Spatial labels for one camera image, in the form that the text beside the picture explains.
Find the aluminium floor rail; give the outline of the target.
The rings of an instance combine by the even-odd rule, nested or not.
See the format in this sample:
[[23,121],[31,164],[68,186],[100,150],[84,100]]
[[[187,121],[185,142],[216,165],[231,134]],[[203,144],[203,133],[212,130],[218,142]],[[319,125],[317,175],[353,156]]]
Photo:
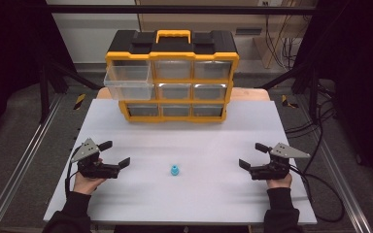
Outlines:
[[14,199],[17,189],[19,188],[31,162],[33,161],[39,146],[42,144],[62,99],[62,94],[54,95],[50,104],[48,115],[37,125],[33,136],[28,141],[27,147],[17,161],[17,166],[13,169],[11,176],[8,178],[4,188],[0,192],[0,222],[4,214],[7,212],[12,200]]
[[348,215],[356,233],[373,233],[373,230],[362,211],[351,186],[348,184],[346,177],[342,173],[335,158],[323,136],[322,126],[313,131],[314,140],[317,145],[314,155],[321,155],[324,167],[331,178],[333,186],[343,202],[345,212]]

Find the person's right hand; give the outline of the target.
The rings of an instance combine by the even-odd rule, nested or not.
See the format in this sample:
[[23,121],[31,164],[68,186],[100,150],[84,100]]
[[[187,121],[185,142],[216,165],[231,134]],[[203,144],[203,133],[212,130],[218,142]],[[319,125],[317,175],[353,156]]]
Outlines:
[[279,180],[267,180],[266,183],[269,188],[290,188],[292,183],[292,175],[287,174],[283,179]]

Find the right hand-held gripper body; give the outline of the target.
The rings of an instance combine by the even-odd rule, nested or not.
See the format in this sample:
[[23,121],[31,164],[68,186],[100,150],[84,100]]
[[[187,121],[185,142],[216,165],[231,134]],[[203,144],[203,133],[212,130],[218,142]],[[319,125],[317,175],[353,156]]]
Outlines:
[[275,147],[269,147],[267,152],[270,157],[268,164],[251,167],[249,170],[253,180],[279,180],[283,179],[289,172],[291,158],[310,158],[307,152],[295,149],[283,143],[278,143]]

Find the yellow and black floor tape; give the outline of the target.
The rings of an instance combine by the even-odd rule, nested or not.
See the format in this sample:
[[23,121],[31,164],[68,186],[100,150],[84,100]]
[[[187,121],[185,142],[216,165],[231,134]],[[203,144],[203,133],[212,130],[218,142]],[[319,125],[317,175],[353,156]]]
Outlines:
[[299,108],[299,106],[296,103],[290,103],[285,95],[282,95],[282,106],[293,109]]
[[76,100],[73,110],[78,110],[85,100],[85,94],[80,94]]

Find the yellow and black organizer cabinet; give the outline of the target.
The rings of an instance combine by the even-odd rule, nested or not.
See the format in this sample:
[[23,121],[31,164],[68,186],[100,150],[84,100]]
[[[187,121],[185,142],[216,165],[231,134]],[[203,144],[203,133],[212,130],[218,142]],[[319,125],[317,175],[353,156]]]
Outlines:
[[234,72],[239,63],[239,54],[232,34],[228,31],[193,32],[190,30],[156,30],[154,32],[138,32],[136,30],[120,30],[108,48],[105,60],[107,67],[113,60],[145,60],[152,65],[157,60],[228,60],[232,62],[226,103],[222,118],[212,117],[132,117],[128,115],[126,104],[149,100],[119,101],[119,109],[123,117],[132,122],[222,122],[226,119],[226,108],[230,101]]

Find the clear plastic drawer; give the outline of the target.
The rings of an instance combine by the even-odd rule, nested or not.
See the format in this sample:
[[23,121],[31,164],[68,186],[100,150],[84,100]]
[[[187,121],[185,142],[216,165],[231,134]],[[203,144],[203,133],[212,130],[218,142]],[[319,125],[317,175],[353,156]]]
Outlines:
[[150,100],[153,92],[152,65],[145,60],[113,60],[107,67],[104,85],[119,101]]

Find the black curtain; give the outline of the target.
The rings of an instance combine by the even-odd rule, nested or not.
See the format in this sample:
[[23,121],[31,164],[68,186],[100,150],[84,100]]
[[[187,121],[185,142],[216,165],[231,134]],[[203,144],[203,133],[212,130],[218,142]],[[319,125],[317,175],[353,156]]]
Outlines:
[[319,75],[335,82],[346,131],[364,164],[373,169],[373,0],[318,0],[301,56],[326,27],[331,31],[315,56]]
[[75,69],[52,14],[38,9],[46,5],[47,0],[0,0],[0,117],[14,92],[39,81],[36,49],[21,30],[21,19],[37,33],[52,59]]

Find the person's left hand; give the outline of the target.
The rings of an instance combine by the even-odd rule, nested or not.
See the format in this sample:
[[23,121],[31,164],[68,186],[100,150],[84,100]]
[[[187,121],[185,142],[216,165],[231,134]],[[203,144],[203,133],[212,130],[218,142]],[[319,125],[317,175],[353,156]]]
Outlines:
[[75,175],[74,192],[91,195],[105,179],[92,179],[84,177],[80,172]]

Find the black horizontal frame bar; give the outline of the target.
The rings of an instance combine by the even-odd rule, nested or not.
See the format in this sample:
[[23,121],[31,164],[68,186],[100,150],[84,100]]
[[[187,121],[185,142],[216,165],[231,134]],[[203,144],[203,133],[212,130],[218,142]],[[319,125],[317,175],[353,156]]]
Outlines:
[[228,7],[228,6],[130,6],[130,5],[47,5],[60,14],[193,14],[193,15],[292,15],[312,16],[315,7]]

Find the black metal frame strut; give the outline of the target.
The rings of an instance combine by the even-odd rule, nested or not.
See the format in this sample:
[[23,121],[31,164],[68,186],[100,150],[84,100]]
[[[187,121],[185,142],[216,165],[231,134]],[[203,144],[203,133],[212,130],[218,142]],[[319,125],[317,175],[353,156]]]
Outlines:
[[278,78],[260,86],[261,89],[271,89],[279,83],[282,83],[290,78],[295,78],[291,87],[294,94],[302,94],[306,88],[309,88],[309,105],[308,116],[317,124],[318,123],[318,85],[319,78],[312,62],[302,62],[291,70],[283,73]]
[[92,90],[100,90],[101,85],[93,83],[84,77],[80,76],[76,71],[68,69],[55,61],[45,61],[40,65],[39,69],[39,85],[41,95],[41,119],[43,123],[50,115],[50,98],[49,88],[50,83],[56,93],[65,93],[68,90],[68,84],[64,81],[64,77],[72,78],[74,81],[83,84]]

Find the set of closed clear drawers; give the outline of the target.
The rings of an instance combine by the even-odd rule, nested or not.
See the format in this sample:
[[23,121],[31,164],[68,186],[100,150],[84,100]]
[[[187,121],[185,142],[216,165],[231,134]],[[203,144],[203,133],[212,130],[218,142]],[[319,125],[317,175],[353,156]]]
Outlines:
[[232,62],[157,60],[149,101],[129,102],[130,117],[222,118]]

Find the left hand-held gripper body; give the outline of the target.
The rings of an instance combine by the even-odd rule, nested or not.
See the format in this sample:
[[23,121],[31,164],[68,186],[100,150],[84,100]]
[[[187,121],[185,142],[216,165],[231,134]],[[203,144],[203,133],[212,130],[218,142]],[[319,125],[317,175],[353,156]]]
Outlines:
[[116,179],[120,167],[118,165],[104,164],[99,160],[100,150],[92,139],[87,138],[73,152],[71,162],[76,163],[78,171],[86,178]]

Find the wooden table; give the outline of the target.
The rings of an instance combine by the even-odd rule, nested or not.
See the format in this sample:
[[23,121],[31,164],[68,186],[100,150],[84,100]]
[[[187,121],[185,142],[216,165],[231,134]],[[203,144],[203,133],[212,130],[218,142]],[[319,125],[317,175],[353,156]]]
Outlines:
[[[103,87],[98,91],[96,98],[111,99],[112,95],[107,87]],[[269,101],[270,96],[262,88],[233,87],[230,99],[235,101]]]

